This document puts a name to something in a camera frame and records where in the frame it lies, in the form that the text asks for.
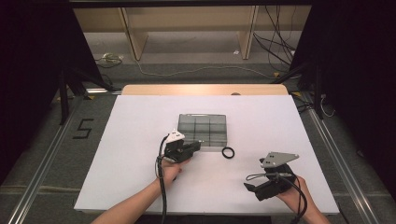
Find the black ring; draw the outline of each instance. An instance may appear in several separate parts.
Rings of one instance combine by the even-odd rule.
[[[224,150],[225,149],[230,149],[231,152],[233,153],[233,155],[232,156],[227,156],[226,154],[224,154]],[[221,151],[221,154],[223,154],[223,157],[226,158],[226,159],[232,159],[233,156],[235,155],[235,151],[231,147],[224,147],[223,150]]]

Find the white table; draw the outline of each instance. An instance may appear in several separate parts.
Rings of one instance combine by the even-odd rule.
[[[244,186],[247,175],[264,173],[259,158],[289,152],[300,158],[288,165],[303,176],[324,214],[338,208],[288,95],[119,96],[107,123],[75,209],[104,211],[137,193],[155,178],[154,163],[164,136],[177,127],[179,114],[227,116],[228,146],[235,157],[196,152],[167,193],[167,212],[206,215],[291,213],[278,198],[259,202]],[[266,178],[249,181],[258,185]],[[147,210],[160,214],[160,197]]]

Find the human hand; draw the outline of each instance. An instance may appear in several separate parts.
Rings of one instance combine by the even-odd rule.
[[[305,180],[302,177],[297,176],[294,184],[300,188],[306,198],[307,209],[303,216],[303,219],[307,223],[330,223],[329,220],[321,214],[321,212],[315,205]],[[286,192],[276,195],[276,197],[282,200],[294,213],[301,212],[304,208],[304,202],[303,200],[300,200],[300,192],[295,188],[290,188]]]
[[[178,174],[180,174],[183,170],[182,167],[189,163],[191,159],[183,161],[181,163],[172,163],[170,161],[163,160],[162,168],[163,168],[163,182],[165,187],[169,187],[172,182],[175,180]]]

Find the gridded tray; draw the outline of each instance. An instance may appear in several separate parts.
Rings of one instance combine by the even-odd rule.
[[[227,146],[227,125],[225,115],[181,114],[177,130],[186,137],[186,144],[202,141],[201,149]]]

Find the cable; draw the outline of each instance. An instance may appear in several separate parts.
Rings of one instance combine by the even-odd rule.
[[[274,57],[278,58],[281,62],[283,62],[283,63],[285,63],[285,64],[287,64],[287,65],[290,65],[290,63],[288,63],[288,62],[286,62],[285,60],[281,59],[279,56],[277,56],[276,54],[274,54],[274,53],[270,50],[271,45],[270,45],[270,48],[265,47],[264,44],[258,39],[256,33],[253,33],[253,36],[254,36],[254,38],[256,39],[256,41],[259,43],[259,45],[260,45],[263,49],[265,49],[269,54],[272,54]]]
[[[162,161],[163,161],[163,142],[166,140],[167,135],[163,138],[161,141],[160,145],[160,151],[158,152],[158,157],[156,160],[157,163],[157,170],[156,170],[156,176],[160,179],[160,186],[161,186],[161,194],[163,196],[163,219],[162,219],[162,224],[165,223],[165,218],[166,218],[166,191],[165,191],[165,184],[163,183],[163,167],[162,167]]]
[[[102,77],[105,77],[105,78],[107,79],[107,81],[108,81],[108,85],[110,85],[110,86],[112,86],[112,85],[113,85],[113,82],[111,81],[111,79],[110,79],[110,77],[109,77],[108,75],[106,75],[106,74],[102,74]]]
[[[297,10],[297,6],[294,6],[293,13],[291,14],[289,37],[285,41],[287,41],[291,38],[291,32],[293,31],[293,18],[294,18],[294,14],[296,13],[296,10]]]
[[[306,212],[306,209],[308,208],[308,202],[306,200],[305,194],[300,189],[300,187],[297,187],[294,183],[289,181],[287,178],[283,177],[282,174],[280,174],[280,173],[248,175],[246,177],[246,181],[249,181],[249,180],[252,180],[252,179],[255,179],[255,178],[258,178],[258,177],[262,177],[262,176],[268,176],[268,175],[274,175],[274,176],[276,176],[276,178],[282,179],[283,181],[285,181],[288,184],[290,184],[293,188],[295,188],[300,193],[299,206],[298,206],[298,210],[297,210],[297,216],[291,221],[290,224],[298,223],[300,221],[300,219],[304,216],[304,214]],[[293,175],[293,176],[296,177],[298,185],[300,186],[300,180],[298,179],[297,175],[295,175],[295,174],[290,174],[290,175]],[[303,210],[300,212],[301,199],[303,199],[303,201],[304,201],[304,207],[303,207]]]
[[[302,114],[302,113],[304,113],[306,110],[312,109],[312,108],[313,108],[313,106],[314,106],[313,103],[310,103],[310,102],[307,102],[307,101],[304,101],[304,100],[300,99],[297,95],[295,95],[295,94],[292,93],[292,92],[290,92],[290,95],[293,97],[293,99],[298,100],[299,102],[303,103],[303,105],[297,105],[297,110],[298,110],[299,114]]]
[[[308,208],[308,202],[306,200],[306,197],[305,197],[303,191],[299,187],[297,187],[294,183],[292,183],[287,178],[285,178],[281,175],[279,175],[278,177],[281,178],[282,180],[286,181],[287,183],[289,183],[292,187],[294,187],[300,193],[300,197],[303,198],[303,201],[304,201],[303,211],[301,213],[299,213],[297,215],[297,217],[294,218],[294,220],[291,221],[292,224],[298,223],[300,221],[300,219],[304,216],[306,209]]]
[[[331,114],[326,113],[326,111],[323,108],[324,98],[326,98],[326,96],[322,97],[322,99],[320,100],[320,108],[322,109],[324,115],[326,115],[327,117],[331,118],[332,116],[334,116],[335,110],[333,110]]]
[[[256,33],[254,33],[254,35],[257,36],[259,39],[262,39],[262,40],[265,40],[265,41],[268,41],[268,42],[272,41],[274,44],[282,46],[281,43],[276,42],[275,40],[270,40],[270,39],[264,38],[262,36],[257,35]],[[294,47],[291,47],[291,46],[285,46],[285,47],[288,48],[288,49],[291,49],[291,50],[296,50]]]
[[[205,70],[205,69],[231,69],[231,68],[236,68],[236,69],[242,69],[242,70],[245,70],[245,71],[253,72],[253,73],[259,74],[260,76],[263,76],[263,77],[266,77],[266,78],[276,79],[275,77],[269,77],[269,76],[267,76],[267,75],[265,75],[263,73],[255,71],[253,69],[239,67],[239,66],[206,66],[206,67],[201,67],[201,68],[194,69],[194,70],[175,72],[175,73],[171,73],[171,74],[156,74],[156,73],[144,72],[143,69],[142,69],[142,66],[140,65],[140,63],[138,61],[135,61],[135,62],[139,66],[140,72],[143,75],[154,76],[154,77],[171,77],[171,76],[184,74],[184,73],[195,73],[195,72],[198,72],[198,71],[201,71],[201,70]]]
[[[283,37],[282,37],[282,35],[280,34],[280,31],[279,31],[279,13],[280,13],[280,6],[276,6],[276,23],[274,22],[274,20],[273,20],[271,14],[269,13],[267,6],[265,6],[265,10],[266,10],[266,12],[267,12],[267,14],[268,14],[268,17],[270,18],[271,23],[273,24],[274,29],[275,29],[275,30],[274,30],[274,34],[273,34],[273,39],[274,39],[274,37],[275,37],[275,34],[277,34],[277,36],[279,37],[279,39],[280,39],[280,41],[281,41],[281,43],[282,43],[282,46],[291,47],[291,46],[283,39]],[[288,57],[288,60],[291,62],[291,59],[292,59],[291,52],[289,51],[289,49],[285,49],[285,47],[283,47],[283,50],[284,50],[284,52],[286,53],[286,56]]]
[[[95,59],[97,62],[100,62],[100,61],[102,61],[102,60],[105,60],[107,63],[108,62],[112,62],[113,64],[112,65],[110,65],[110,66],[103,66],[103,65],[101,65],[100,63],[97,63],[96,65],[98,65],[99,67],[102,67],[102,68],[112,68],[112,67],[115,67],[115,66],[117,66],[117,65],[119,65],[119,64],[121,64],[122,63],[122,59],[120,58],[120,56],[117,56],[117,55],[114,55],[114,54],[112,54],[112,53],[105,53],[103,56],[102,56],[102,58],[100,58],[100,59]]]
[[[346,222],[346,224],[349,224],[349,220],[347,219],[347,216],[345,215],[345,213],[341,209],[341,205],[340,205],[339,202],[337,202],[337,206],[338,206],[338,210],[340,210],[341,216],[344,218],[344,221]]]

